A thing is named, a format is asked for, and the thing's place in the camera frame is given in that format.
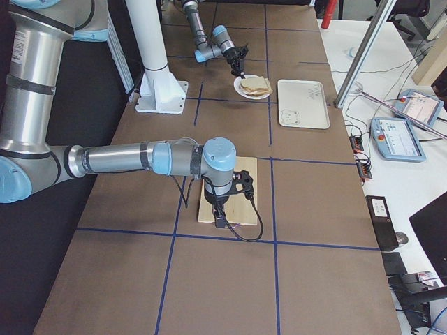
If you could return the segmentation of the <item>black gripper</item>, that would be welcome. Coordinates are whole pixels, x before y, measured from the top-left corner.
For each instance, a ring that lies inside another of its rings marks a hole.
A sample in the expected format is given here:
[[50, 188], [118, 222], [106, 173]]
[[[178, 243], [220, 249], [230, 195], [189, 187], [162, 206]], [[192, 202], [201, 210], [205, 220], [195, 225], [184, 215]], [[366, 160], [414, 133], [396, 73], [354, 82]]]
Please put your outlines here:
[[215, 195], [205, 191], [205, 199], [212, 205], [214, 215], [214, 225], [216, 228], [225, 228], [227, 226], [224, 204], [228, 201], [228, 195]]
[[239, 75], [242, 79], [244, 79], [244, 61], [243, 59], [238, 59], [236, 57], [236, 47], [226, 50], [224, 52], [224, 57], [231, 67], [231, 73], [233, 75]]

